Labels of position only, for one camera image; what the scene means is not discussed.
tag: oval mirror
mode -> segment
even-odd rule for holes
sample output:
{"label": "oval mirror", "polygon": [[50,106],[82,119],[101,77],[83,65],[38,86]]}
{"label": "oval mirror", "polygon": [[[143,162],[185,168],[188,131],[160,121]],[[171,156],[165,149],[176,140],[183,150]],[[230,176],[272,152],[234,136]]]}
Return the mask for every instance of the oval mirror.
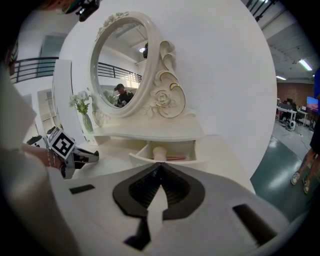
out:
{"label": "oval mirror", "polygon": [[145,27],[137,21],[118,26],[99,53],[99,94],[109,106],[123,108],[135,96],[143,79],[148,55]]}

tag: carved rose decoration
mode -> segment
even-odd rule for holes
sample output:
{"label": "carved rose decoration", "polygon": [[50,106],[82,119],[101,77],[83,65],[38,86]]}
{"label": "carved rose decoration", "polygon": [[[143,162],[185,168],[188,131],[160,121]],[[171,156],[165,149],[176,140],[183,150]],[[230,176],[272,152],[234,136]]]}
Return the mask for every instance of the carved rose decoration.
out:
{"label": "carved rose decoration", "polygon": [[165,115],[168,115],[166,109],[177,106],[176,100],[171,99],[170,93],[166,90],[152,91],[150,92],[150,96],[153,101],[143,106],[143,115],[148,114],[150,117],[153,117],[155,113],[159,112],[159,109],[161,109],[161,112]]}

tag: brick wall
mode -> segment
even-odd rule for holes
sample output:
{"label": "brick wall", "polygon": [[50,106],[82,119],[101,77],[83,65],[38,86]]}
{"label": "brick wall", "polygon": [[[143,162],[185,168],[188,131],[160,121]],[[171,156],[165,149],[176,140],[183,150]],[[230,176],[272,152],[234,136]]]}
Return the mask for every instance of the brick wall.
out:
{"label": "brick wall", "polygon": [[293,99],[298,106],[307,106],[307,97],[314,97],[314,85],[307,83],[277,83],[277,96],[281,101]]}

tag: sneaker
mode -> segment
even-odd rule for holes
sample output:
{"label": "sneaker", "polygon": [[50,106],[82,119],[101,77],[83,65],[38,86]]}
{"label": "sneaker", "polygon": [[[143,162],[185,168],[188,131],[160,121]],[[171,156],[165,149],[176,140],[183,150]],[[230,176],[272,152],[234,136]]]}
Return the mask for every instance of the sneaker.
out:
{"label": "sneaker", "polygon": [[303,178],[302,182],[303,182],[303,191],[305,194],[308,194],[309,188],[310,188],[310,180]]}
{"label": "sneaker", "polygon": [[299,172],[296,172],[291,178],[291,184],[296,185],[297,181],[300,179]]}

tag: green floor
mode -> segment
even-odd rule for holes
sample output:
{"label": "green floor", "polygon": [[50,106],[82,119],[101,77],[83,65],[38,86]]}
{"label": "green floor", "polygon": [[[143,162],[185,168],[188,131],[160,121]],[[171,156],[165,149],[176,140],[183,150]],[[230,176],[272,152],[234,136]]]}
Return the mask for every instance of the green floor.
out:
{"label": "green floor", "polygon": [[[301,165],[301,160],[279,140],[271,137],[263,159],[251,177],[256,194],[277,207],[292,222],[300,214],[308,211],[308,203],[319,185],[316,177],[311,180],[308,195],[303,191],[302,178],[293,186],[292,175]],[[302,177],[309,173],[306,169]]]}

